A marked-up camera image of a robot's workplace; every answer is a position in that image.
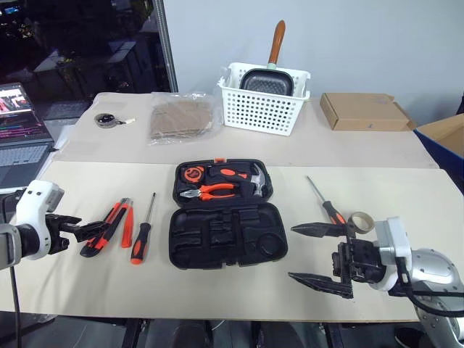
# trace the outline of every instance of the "white wall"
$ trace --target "white wall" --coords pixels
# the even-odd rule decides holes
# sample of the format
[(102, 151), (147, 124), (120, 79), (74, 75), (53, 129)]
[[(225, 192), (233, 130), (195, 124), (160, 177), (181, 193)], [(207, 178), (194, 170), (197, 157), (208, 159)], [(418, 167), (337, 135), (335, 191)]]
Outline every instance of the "white wall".
[(211, 92), (220, 67), (267, 63), (286, 21), (278, 66), (308, 70), (313, 96), (379, 92), (419, 122), (453, 115), (464, 92), (463, 0), (167, 0), (180, 92)]

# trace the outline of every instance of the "basket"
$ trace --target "basket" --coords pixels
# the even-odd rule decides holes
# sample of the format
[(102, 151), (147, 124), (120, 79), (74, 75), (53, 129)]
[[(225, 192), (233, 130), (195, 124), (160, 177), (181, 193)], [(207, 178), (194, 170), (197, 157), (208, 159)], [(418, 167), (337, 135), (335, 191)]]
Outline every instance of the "basket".
[(241, 77), (254, 68), (266, 66), (231, 63), (228, 68), (230, 74), (221, 77), (217, 83), (223, 92), (224, 124), (289, 136), (303, 103), (310, 98), (310, 92), (306, 91), (306, 81), (311, 75), (302, 70), (277, 69), (293, 78), (293, 96), (239, 89)]

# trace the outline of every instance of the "laptop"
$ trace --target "laptop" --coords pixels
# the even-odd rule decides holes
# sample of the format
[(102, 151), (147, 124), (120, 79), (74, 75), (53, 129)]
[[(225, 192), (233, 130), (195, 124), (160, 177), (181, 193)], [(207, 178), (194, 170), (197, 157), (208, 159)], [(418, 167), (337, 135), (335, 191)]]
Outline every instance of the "laptop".
[(53, 144), (22, 85), (0, 85), (0, 192), (34, 180)]

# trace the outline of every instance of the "tool case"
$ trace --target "tool case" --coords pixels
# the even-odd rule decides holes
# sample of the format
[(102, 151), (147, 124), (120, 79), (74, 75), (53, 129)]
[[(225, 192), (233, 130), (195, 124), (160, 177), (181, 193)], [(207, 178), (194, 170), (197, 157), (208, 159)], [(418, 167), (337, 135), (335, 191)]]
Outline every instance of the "tool case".
[(259, 160), (181, 163), (173, 189), (181, 208), (169, 228), (171, 263), (182, 269), (216, 269), (284, 257), (288, 247), (282, 219), (267, 202), (272, 194), (270, 176)]

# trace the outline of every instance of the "white table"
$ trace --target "white table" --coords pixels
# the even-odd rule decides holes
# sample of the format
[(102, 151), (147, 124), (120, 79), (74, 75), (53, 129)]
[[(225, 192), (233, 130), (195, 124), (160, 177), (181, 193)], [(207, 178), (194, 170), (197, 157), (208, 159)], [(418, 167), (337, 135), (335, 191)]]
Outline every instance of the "white table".
[[(156, 94), (98, 94), (55, 160), (178, 164), (225, 157), (257, 158), (266, 165), (438, 167), (413, 132), (331, 130), (318, 99), (306, 103), (289, 137), (222, 127), (188, 144), (148, 146), (154, 103)], [(102, 112), (136, 121), (98, 128), (94, 117)]]
[[(319, 293), (288, 272), (331, 275), (331, 253), (341, 239), (316, 239), (290, 231), (300, 223), (327, 221), (307, 183), (348, 216), (366, 211), (375, 220), (399, 215), (413, 249), (444, 252), (464, 274), (463, 196), (442, 170), (393, 168), (268, 167), (289, 253), (277, 262), (221, 270), (179, 270), (168, 257), (168, 228), (177, 206), (172, 198), (175, 165), (54, 162), (43, 175), (65, 190), (56, 211), (84, 223), (98, 220), (121, 197), (134, 199), (140, 223), (157, 192), (146, 262), (134, 266), (120, 248), (121, 228), (97, 256), (66, 252), (23, 260), (17, 268), (25, 312), (133, 318), (220, 318), (242, 320), (396, 321), (416, 320), (407, 299), (389, 297), (354, 283), (354, 299)], [(369, 233), (367, 239), (374, 239)], [(0, 273), (0, 310), (12, 310), (8, 272)]]

